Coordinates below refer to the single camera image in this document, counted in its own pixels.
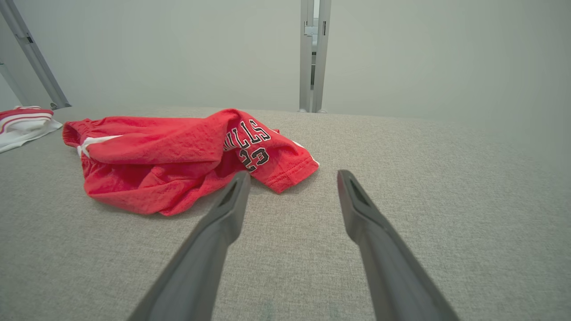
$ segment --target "gray fabric surface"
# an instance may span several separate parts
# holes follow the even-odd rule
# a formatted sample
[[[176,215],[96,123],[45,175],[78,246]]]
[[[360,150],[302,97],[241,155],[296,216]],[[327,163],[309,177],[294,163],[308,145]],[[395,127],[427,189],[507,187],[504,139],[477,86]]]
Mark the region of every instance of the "gray fabric surface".
[[[56,119],[215,111],[71,107]],[[214,319],[374,318],[359,250],[344,231],[340,168],[356,175],[461,318],[569,319],[571,189],[513,146],[414,119],[248,112],[321,167],[281,195],[254,181]],[[0,154],[0,168],[2,320],[127,318],[216,197],[170,218],[97,203],[61,130]]]

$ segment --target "number 23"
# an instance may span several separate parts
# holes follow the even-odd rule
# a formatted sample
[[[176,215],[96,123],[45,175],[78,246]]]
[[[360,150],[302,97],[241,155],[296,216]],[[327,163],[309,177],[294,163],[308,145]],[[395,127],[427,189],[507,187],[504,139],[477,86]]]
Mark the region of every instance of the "number 23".
[[[257,169],[258,166],[264,165],[269,159],[270,156],[266,152],[264,147],[258,148],[255,150],[252,155],[248,155],[246,150],[240,150],[240,158],[242,158],[242,164],[246,167],[249,172],[253,172]],[[256,165],[252,164],[252,160],[257,159]]]

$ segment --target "textured table surface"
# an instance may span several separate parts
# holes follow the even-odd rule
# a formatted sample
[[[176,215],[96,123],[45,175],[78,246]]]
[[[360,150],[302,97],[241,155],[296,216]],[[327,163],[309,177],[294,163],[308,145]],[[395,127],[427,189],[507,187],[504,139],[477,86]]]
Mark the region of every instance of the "textured table surface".
[[[217,109],[56,112],[205,117]],[[307,148],[320,169],[277,195],[253,181],[213,318],[373,319],[336,172],[351,170],[462,319],[571,317],[571,188],[516,147],[459,125],[248,111]],[[85,195],[61,130],[0,154],[0,319],[122,320],[217,193],[173,217]]]

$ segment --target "white wall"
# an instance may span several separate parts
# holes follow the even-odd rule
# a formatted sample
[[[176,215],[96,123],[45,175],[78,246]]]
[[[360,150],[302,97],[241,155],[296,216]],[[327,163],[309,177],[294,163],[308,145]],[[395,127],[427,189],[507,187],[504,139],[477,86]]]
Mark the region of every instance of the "white wall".
[[[0,14],[0,61],[22,91],[28,104],[49,109],[51,98],[39,80],[14,34]]]
[[[571,170],[571,2],[332,1],[323,109],[456,121]]]
[[[15,3],[74,107],[299,109],[299,2]]]
[[[10,110],[19,105],[20,100],[18,100],[8,82],[0,74],[0,111]]]

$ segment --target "clothing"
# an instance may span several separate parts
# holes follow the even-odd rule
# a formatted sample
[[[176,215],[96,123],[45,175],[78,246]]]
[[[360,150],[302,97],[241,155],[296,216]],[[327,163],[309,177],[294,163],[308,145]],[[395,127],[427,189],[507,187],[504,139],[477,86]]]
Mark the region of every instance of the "clothing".
[[[140,214],[170,216],[248,170],[277,193],[317,170],[309,152],[254,117],[228,109],[207,118],[107,117],[67,122],[85,191]]]
[[[54,112],[39,106],[16,106],[0,113],[0,153],[22,146],[62,127]]]

